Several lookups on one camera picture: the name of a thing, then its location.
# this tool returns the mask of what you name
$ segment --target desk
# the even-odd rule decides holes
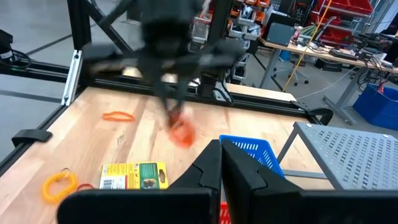
[[[267,69],[265,71],[265,74],[260,82],[259,88],[265,88],[265,85],[267,83],[270,82],[271,80],[271,76],[272,76],[272,72],[274,71],[274,68],[276,67],[276,63],[278,61],[279,58],[279,54],[281,50],[287,50],[289,52],[295,52],[298,54],[302,54],[304,53],[305,48],[302,47],[297,47],[296,45],[293,45],[292,43],[289,44],[289,46],[284,47],[281,45],[277,45],[277,44],[272,44],[272,43],[268,43],[266,42],[264,39],[260,38],[259,39],[265,46],[267,47],[272,47],[274,48],[271,58],[269,60]],[[343,53],[348,53],[347,50],[342,49],[341,50]],[[310,49],[308,49],[305,52],[306,55],[312,56],[312,57],[317,57],[317,58],[323,58],[323,59],[327,59],[327,60],[331,60],[331,61],[335,61],[335,62],[341,62],[341,63],[347,63],[349,65],[354,65],[357,67],[360,67],[360,69],[356,72],[355,77],[350,81],[349,85],[347,86],[346,90],[343,92],[343,94],[341,95],[341,97],[339,98],[339,100],[334,103],[333,101],[331,101],[327,96],[323,96],[323,100],[325,101],[325,103],[341,118],[344,119],[344,121],[350,125],[356,123],[356,121],[344,110],[345,107],[347,107],[347,102],[349,99],[351,99],[352,95],[355,93],[355,90],[357,89],[357,81],[359,78],[359,75],[362,74],[363,72],[366,71],[366,68],[370,68],[370,69],[374,69],[376,68],[374,65],[372,64],[368,64],[368,66],[366,66],[366,64],[362,61],[352,61],[352,60],[347,60],[347,59],[343,59],[343,58],[337,58],[334,57],[330,54],[318,54],[315,53],[313,51],[311,51]],[[382,71],[384,72],[391,72],[391,73],[398,73],[398,68],[395,69],[391,69],[391,68],[386,68],[386,67],[382,67]]]
[[[291,100],[292,95],[251,87],[228,85],[231,91]],[[129,111],[133,123],[103,121],[104,112]],[[45,203],[40,186],[50,175],[69,167],[79,183],[98,186],[101,166],[133,161],[165,162],[169,183],[174,182],[212,140],[220,134],[267,139],[276,155],[296,121],[306,119],[187,102],[199,130],[190,149],[168,139],[164,112],[157,98],[88,87],[48,128],[53,137],[34,143],[0,177],[0,223],[56,223],[57,205]],[[301,139],[297,138],[281,163],[284,169],[321,172]],[[288,177],[305,189],[331,189],[329,181]]]

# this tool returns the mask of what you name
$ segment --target red object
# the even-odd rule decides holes
[[[349,0],[348,10],[369,15],[373,12],[373,7],[369,0]]]
[[[337,43],[342,43],[343,39],[348,36],[351,35],[351,32],[345,31],[345,30],[339,30],[339,29],[333,29],[333,28],[329,28],[332,32],[333,35],[335,36],[335,42]]]
[[[189,148],[195,141],[195,127],[181,116],[170,127],[169,137],[178,147]]]
[[[318,1],[318,7],[322,6],[323,1]],[[324,7],[326,7],[329,4],[329,0],[325,0]],[[330,4],[330,7],[335,7],[338,9],[348,9],[351,5],[349,4],[349,0],[333,0],[333,2]]]
[[[226,202],[222,202],[220,206],[220,224],[231,224],[228,204]]]
[[[335,36],[333,35],[333,31],[330,29],[327,29],[324,31],[324,33],[321,36],[322,40],[329,40],[329,41],[335,41]]]
[[[318,11],[319,11],[318,6],[315,6],[314,11],[315,11],[315,12],[318,12]],[[321,20],[322,15],[323,15],[324,12],[325,12],[324,9],[321,10],[321,12],[319,13],[319,15],[316,14],[316,13],[314,13],[314,12],[311,12],[311,20],[314,21],[314,22],[316,22],[316,24],[318,24],[318,23],[320,22],[320,20]],[[337,13],[332,12],[332,11],[328,11],[328,12],[326,13],[325,17],[324,17],[323,20],[322,20],[322,23],[326,24],[326,22],[328,22],[328,19],[329,19],[330,17],[332,17],[332,16],[336,16],[337,18],[334,19],[333,21],[331,21],[330,24],[336,25],[336,26],[337,26],[338,24],[341,23],[340,16],[339,16]]]

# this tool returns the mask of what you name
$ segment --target table leg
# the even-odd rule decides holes
[[[280,151],[278,155],[278,163],[282,162],[282,159],[285,157],[286,152],[289,150],[290,146],[292,145],[294,139],[296,138],[297,131],[296,129],[293,129],[292,133],[290,134],[289,138],[287,138],[287,141],[285,145],[283,146],[282,150]]]
[[[348,100],[352,97],[352,95],[355,93],[355,90],[357,89],[357,81],[363,72],[366,71],[366,68],[360,68],[356,74],[355,77],[351,80],[351,82],[348,84],[346,90],[343,92],[337,103],[332,102],[327,96],[323,96],[323,100],[325,103],[335,112],[340,118],[344,119],[344,122],[346,122],[349,125],[356,124],[356,121],[345,111],[345,107],[347,107],[347,102]]]
[[[271,75],[272,72],[274,72],[274,68],[276,68],[276,63],[278,62],[280,51],[281,49],[274,49],[272,51],[271,58],[269,59],[266,72],[264,73],[264,76],[261,79],[259,88],[265,88],[264,84],[267,85],[271,80]]]

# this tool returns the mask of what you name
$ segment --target perforated metal panel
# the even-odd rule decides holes
[[[398,141],[385,134],[314,124],[294,128],[333,186],[398,189]]]

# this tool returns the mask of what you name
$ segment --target orange object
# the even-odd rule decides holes
[[[105,121],[135,121],[136,118],[126,112],[122,112],[122,111],[113,111],[110,113],[105,113],[102,115],[102,119],[104,119]]]
[[[235,11],[235,10],[231,9],[230,15],[238,16],[239,15],[239,11]]]
[[[266,17],[266,13],[265,12],[257,12],[255,20],[259,21],[259,22],[262,22],[265,17]]]
[[[254,5],[257,2],[257,0],[245,0],[244,3]]]
[[[56,195],[50,195],[50,186],[54,182],[59,182],[63,179],[68,179],[70,185],[65,189],[61,190]],[[42,184],[42,197],[48,203],[57,203],[60,202],[62,199],[70,195],[77,189],[77,176],[69,170],[61,171],[53,176],[49,177],[43,184]]]
[[[76,191],[81,190],[82,188],[89,188],[89,189],[94,189],[94,186],[92,186],[91,184],[80,184],[79,187],[77,187]]]
[[[169,137],[177,146],[189,148],[195,141],[195,128],[190,121],[180,116],[170,127]]]
[[[257,6],[267,7],[269,5],[269,0],[257,0]]]
[[[231,224],[231,218],[229,217],[228,204],[222,202],[220,206],[220,224]]]

